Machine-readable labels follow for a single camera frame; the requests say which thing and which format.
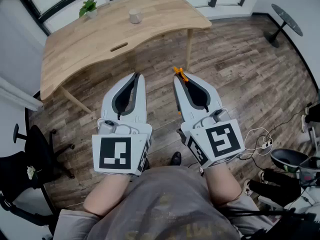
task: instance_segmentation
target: black shoe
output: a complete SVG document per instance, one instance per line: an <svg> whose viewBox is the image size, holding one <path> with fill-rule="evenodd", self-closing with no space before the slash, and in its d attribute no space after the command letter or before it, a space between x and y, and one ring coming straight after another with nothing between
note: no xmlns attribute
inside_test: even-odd
<svg viewBox="0 0 320 240"><path fill-rule="evenodd" d="M146 158L145 162L144 162L144 166L142 168L142 172L144 172L145 170L148 170L148 169L150 169L150 164L149 164L148 158Z"/></svg>
<svg viewBox="0 0 320 240"><path fill-rule="evenodd" d="M181 153L180 152L175 152L171 158L171 162L170 162L170 165L171 166L179 166L181 165Z"/></svg>

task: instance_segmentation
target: orange part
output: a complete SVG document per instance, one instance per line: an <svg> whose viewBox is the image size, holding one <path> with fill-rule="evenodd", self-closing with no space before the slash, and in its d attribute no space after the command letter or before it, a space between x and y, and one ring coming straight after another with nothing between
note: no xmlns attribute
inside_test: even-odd
<svg viewBox="0 0 320 240"><path fill-rule="evenodd" d="M188 82L188 81L189 81L189 79L186 77L186 75L185 75L184 70L183 70L182 67L180 67L179 69L178 69L177 67L173 67L173 70L174 70L174 72L176 72L177 74L180 73L180 75L181 75L181 77L182 77L182 79L183 79L184 82Z"/></svg>

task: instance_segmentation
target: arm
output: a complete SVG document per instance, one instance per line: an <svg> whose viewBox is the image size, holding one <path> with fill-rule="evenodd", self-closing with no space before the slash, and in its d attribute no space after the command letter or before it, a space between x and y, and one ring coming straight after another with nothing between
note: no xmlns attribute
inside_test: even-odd
<svg viewBox="0 0 320 240"><path fill-rule="evenodd" d="M259 211L250 196L241 195L242 189L226 163L205 169L205 178L211 201L222 214L236 210ZM273 226L265 216L227 218L243 235L254 234L260 229L270 230Z"/></svg>
<svg viewBox="0 0 320 240"><path fill-rule="evenodd" d="M204 172L211 201L215 206L221 206L239 198L242 189L225 162L209 167Z"/></svg>
<svg viewBox="0 0 320 240"><path fill-rule="evenodd" d="M121 200L130 176L106 175L84 200L86 212L106 216Z"/></svg>

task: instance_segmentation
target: potted plant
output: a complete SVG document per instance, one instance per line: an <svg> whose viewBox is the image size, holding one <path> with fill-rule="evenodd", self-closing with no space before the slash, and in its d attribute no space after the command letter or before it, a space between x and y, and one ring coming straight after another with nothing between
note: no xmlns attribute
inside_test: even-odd
<svg viewBox="0 0 320 240"><path fill-rule="evenodd" d="M94 0L88 0L83 2L83 6L79 11L79 18L85 14L87 14L91 19L97 16L98 12L97 12L96 3L97 1L94 1Z"/></svg>

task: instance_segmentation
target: table top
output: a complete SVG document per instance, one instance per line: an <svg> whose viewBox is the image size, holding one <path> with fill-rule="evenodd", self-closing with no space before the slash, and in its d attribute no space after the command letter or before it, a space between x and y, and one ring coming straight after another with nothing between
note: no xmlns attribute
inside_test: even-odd
<svg viewBox="0 0 320 240"><path fill-rule="evenodd" d="M283 19L283 21L287 23L287 25L290 28L292 28L294 32L296 32L301 37L304 35L298 24L294 21L293 18L291 18L291 16L288 13L286 13L281 7L274 3L271 4L271 6L274 9L274 11L280 16L280 18Z"/></svg>
<svg viewBox="0 0 320 240"><path fill-rule="evenodd" d="M141 9L143 20L133 24L130 9ZM48 98L69 77L97 62L113 59L167 32L211 26L186 0L115 0L52 33L46 40L40 97Z"/></svg>

